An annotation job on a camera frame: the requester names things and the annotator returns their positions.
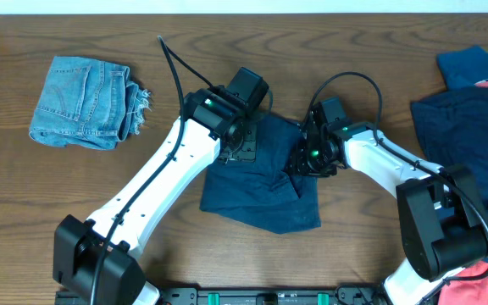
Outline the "dark navy shorts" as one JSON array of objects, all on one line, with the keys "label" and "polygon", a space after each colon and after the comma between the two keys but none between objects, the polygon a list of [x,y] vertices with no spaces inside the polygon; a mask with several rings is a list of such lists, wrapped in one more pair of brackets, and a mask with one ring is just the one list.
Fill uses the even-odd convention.
[{"label": "dark navy shorts", "polygon": [[208,166],[200,209],[276,234],[320,227],[317,179],[284,171],[302,138],[298,127],[270,115],[257,133],[254,162]]}]

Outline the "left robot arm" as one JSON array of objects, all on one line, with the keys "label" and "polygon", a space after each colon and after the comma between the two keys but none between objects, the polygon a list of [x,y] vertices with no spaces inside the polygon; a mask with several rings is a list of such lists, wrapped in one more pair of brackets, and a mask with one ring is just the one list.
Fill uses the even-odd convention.
[{"label": "left robot arm", "polygon": [[161,293],[138,260],[162,217],[210,164],[254,162],[258,106],[269,93],[240,68],[228,86],[187,94],[163,144],[85,221],[66,216],[54,234],[53,278],[89,304],[156,304]]}]

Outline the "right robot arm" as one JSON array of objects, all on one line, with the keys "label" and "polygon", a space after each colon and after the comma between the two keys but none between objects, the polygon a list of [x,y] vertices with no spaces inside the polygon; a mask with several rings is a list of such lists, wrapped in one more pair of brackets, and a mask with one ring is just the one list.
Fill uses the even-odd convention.
[{"label": "right robot arm", "polygon": [[377,289],[342,287],[340,304],[431,304],[460,273],[488,258],[488,217],[471,171],[418,158],[376,124],[354,123],[338,98],[313,103],[291,152],[289,175],[330,177],[353,169],[388,191],[397,204],[405,259]]}]

